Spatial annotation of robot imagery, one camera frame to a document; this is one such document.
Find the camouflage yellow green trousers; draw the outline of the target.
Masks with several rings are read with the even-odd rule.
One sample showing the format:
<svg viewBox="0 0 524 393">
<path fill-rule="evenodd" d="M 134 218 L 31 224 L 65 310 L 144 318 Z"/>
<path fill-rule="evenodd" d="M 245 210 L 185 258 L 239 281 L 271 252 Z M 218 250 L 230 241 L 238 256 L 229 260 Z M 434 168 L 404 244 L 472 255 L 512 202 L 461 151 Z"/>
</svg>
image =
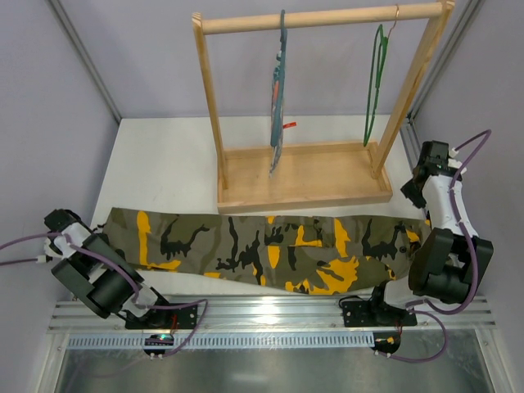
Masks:
<svg viewBox="0 0 524 393">
<path fill-rule="evenodd" d="M 308 295 L 407 276 L 431 229 L 382 215 L 241 216 L 114 208 L 100 227 L 138 269 L 190 273 Z"/>
</svg>

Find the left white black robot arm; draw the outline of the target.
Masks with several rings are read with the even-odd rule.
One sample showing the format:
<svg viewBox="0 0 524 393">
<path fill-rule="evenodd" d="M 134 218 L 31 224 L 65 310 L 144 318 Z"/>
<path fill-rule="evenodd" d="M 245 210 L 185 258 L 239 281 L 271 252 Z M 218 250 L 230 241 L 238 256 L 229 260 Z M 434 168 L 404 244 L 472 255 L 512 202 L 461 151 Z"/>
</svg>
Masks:
<svg viewBox="0 0 524 393">
<path fill-rule="evenodd" d="M 58 259 L 52 275 L 101 318 L 114 314 L 127 329 L 167 329 L 174 311 L 169 302 L 71 210 L 44 218 L 46 252 Z"/>
</svg>

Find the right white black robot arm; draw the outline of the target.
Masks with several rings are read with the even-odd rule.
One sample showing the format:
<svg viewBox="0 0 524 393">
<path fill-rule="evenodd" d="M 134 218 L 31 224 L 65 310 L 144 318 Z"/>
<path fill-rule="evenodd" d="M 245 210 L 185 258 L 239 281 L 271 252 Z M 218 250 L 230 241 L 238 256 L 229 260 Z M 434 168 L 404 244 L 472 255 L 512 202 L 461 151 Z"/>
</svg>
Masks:
<svg viewBox="0 0 524 393">
<path fill-rule="evenodd" d="M 462 197 L 466 164 L 457 160 L 458 153 L 446 142 L 424 142 L 413 175 L 401 188 L 424 210 L 427 226 L 420 220 L 377 215 L 337 220 L 349 237 L 349 254 L 360 266 L 396 262 L 404 270 L 396 278 L 368 280 L 373 291 L 367 299 L 341 298 L 346 327 L 414 326 L 414 310 L 420 305 L 451 315 L 472 302 L 494 247 L 468 218 Z"/>
</svg>

